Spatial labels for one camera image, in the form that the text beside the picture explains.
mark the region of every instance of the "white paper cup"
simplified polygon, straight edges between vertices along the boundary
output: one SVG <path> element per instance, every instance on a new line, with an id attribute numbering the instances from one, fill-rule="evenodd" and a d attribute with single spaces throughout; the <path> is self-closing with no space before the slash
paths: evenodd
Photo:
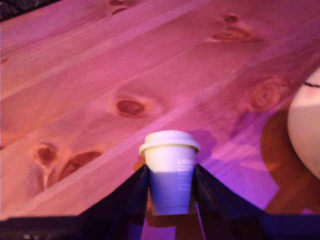
<path id="1" fill-rule="evenodd" d="M 199 144 L 183 131 L 157 131 L 145 138 L 139 152 L 150 169 L 153 215 L 196 212 L 192 179 L 199 150 Z"/>

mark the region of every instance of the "cup lid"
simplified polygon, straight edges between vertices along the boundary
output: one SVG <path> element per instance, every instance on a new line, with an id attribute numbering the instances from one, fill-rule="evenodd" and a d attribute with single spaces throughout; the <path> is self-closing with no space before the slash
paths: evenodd
<path id="1" fill-rule="evenodd" d="M 191 134 L 179 130 L 163 130 L 153 132 L 145 137 L 145 142 L 139 148 L 139 153 L 144 155 L 148 148 L 160 145 L 187 145 L 193 147 L 195 152 L 200 151 L 200 145 Z"/>

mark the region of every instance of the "pine wood surface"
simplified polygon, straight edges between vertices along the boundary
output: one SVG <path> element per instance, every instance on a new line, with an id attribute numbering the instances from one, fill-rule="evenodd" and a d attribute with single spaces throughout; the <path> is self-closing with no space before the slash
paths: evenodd
<path id="1" fill-rule="evenodd" d="M 166 129 L 259 208 L 319 214 L 286 122 L 320 66 L 319 22 L 316 0 L 64 0 L 1 23 L 1 219 L 83 212 Z M 148 207 L 142 239 L 200 233 Z"/>

